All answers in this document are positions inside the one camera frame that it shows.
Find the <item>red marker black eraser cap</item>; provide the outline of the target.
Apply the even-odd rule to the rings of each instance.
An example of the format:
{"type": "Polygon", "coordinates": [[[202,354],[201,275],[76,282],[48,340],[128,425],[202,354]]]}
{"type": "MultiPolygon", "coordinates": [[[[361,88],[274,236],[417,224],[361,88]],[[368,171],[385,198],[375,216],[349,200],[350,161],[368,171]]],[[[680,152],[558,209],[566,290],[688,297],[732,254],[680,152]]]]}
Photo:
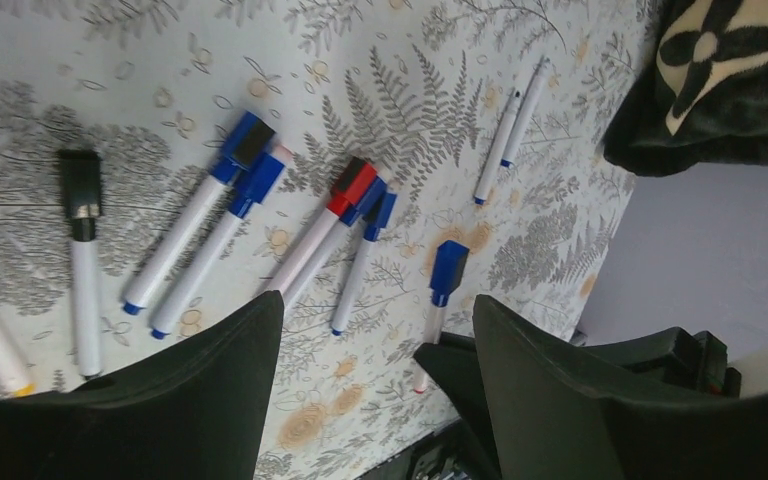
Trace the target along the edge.
{"type": "Polygon", "coordinates": [[[280,267],[262,291],[279,291],[287,300],[290,287],[299,278],[303,268],[310,263],[314,253],[337,222],[350,210],[357,210],[370,202],[374,184],[378,179],[378,171],[370,161],[353,157],[332,184],[331,198],[326,206],[296,242],[289,256],[282,260],[280,267]]]}

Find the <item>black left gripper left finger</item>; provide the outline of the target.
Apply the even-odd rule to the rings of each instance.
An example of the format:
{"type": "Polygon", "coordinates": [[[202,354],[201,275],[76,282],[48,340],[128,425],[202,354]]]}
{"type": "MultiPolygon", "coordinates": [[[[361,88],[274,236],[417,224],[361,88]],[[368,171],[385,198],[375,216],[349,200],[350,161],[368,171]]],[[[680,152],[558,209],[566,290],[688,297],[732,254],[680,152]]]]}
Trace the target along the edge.
{"type": "Polygon", "coordinates": [[[0,479],[250,479],[284,303],[214,326],[67,393],[0,400],[0,479]]]}

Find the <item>white marker body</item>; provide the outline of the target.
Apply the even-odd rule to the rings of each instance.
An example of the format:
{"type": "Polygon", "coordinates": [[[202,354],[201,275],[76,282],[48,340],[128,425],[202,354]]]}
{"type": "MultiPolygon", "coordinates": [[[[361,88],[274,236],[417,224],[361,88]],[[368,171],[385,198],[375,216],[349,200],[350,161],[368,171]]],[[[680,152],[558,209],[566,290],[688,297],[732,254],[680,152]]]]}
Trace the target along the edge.
{"type": "Polygon", "coordinates": [[[551,62],[547,56],[542,56],[534,74],[525,90],[523,101],[518,111],[513,129],[502,155],[501,166],[510,168],[517,159],[517,152],[525,137],[527,128],[539,103],[542,92],[548,80],[551,62]]]}

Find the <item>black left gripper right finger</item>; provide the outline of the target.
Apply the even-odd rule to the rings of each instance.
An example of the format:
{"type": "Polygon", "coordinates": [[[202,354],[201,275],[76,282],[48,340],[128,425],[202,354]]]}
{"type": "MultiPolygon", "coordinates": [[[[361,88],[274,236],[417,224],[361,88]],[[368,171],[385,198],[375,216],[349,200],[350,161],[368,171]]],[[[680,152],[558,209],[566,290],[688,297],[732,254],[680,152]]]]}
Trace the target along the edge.
{"type": "Polygon", "coordinates": [[[768,393],[744,399],[612,365],[488,295],[473,326],[506,479],[768,479],[768,393]]]}

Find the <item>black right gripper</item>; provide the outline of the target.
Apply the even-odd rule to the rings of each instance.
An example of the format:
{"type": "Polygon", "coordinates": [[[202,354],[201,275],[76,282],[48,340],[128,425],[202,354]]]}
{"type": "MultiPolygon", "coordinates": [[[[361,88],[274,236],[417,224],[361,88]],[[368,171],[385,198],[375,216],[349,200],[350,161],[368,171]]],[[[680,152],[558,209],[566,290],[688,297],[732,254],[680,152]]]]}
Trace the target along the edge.
{"type": "MultiPolygon", "coordinates": [[[[648,360],[632,360],[615,346],[587,345],[576,330],[570,343],[623,368],[663,383],[698,392],[736,398],[742,374],[727,364],[727,347],[709,331],[693,336],[680,329],[662,332],[650,341],[648,360]]],[[[467,405],[462,418],[421,438],[395,456],[361,475],[363,479],[499,479],[499,461],[486,403],[455,400],[467,405]]]]}

